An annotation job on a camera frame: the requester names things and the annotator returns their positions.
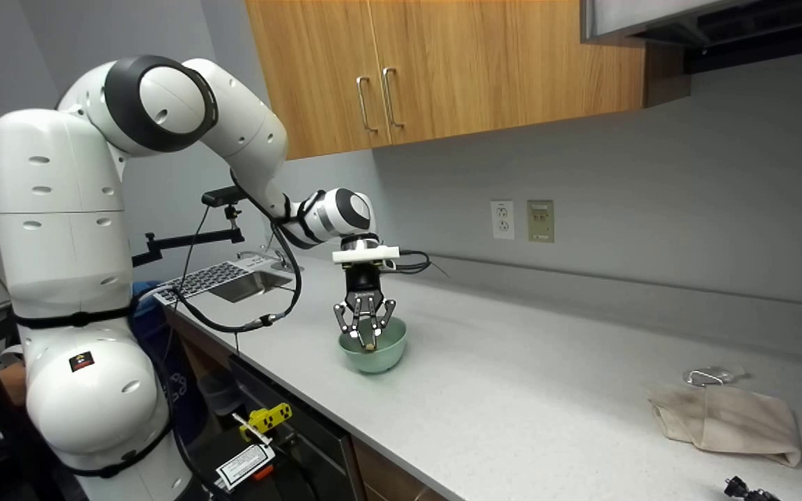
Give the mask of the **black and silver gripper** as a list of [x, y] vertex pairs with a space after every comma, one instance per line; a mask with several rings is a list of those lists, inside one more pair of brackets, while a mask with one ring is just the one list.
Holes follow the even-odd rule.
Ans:
[[[381, 238], [373, 233], [362, 233], [362, 237], [348, 237], [339, 242], [337, 249], [348, 249], [353, 242], [366, 242], [366, 245], [380, 245]], [[395, 311], [395, 301], [384, 294], [381, 288], [381, 274], [387, 270], [395, 266], [395, 260], [353, 260], [353, 265], [337, 265], [345, 273], [345, 297], [344, 304], [352, 309], [352, 313], [357, 320], [373, 320], [371, 323], [371, 340], [369, 340], [369, 351], [377, 351], [380, 337], [387, 330], [394, 311]], [[344, 340], [352, 341], [362, 341], [357, 323], [345, 316], [345, 305], [335, 304], [335, 320], [339, 329]]]

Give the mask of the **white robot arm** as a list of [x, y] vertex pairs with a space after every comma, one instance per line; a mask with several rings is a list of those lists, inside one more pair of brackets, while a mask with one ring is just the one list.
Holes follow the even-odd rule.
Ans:
[[122, 167], [211, 148], [282, 242], [344, 242], [339, 330], [371, 341], [395, 304], [380, 274], [395, 249], [352, 188], [286, 196], [279, 116], [208, 57], [136, 56], [85, 73], [54, 109], [0, 116], [0, 256], [26, 356], [26, 409], [89, 501], [178, 501], [193, 469], [150, 356], [132, 330], [135, 265]]

